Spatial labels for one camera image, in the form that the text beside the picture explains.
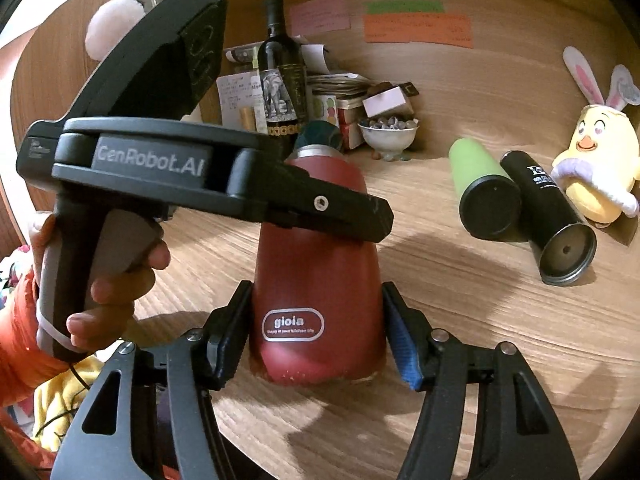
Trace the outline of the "left hand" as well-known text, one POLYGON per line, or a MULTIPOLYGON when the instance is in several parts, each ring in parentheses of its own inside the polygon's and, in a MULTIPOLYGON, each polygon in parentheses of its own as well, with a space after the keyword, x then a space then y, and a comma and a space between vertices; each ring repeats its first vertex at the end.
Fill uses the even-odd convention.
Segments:
MULTIPOLYGON (((43 256, 54 230, 55 218, 52 212, 38 211, 29 230, 38 307, 43 256)), ((167 244, 159 240, 148 251, 145 259, 126 272, 97 276, 89 288, 90 297, 96 306, 85 312, 74 313, 65 321, 66 330, 70 333, 70 343, 78 351, 70 352, 72 356, 55 359, 75 363, 80 360, 80 356, 103 350, 120 338, 134 317, 134 302, 153 288, 154 271, 166 269, 170 260, 167 244)))

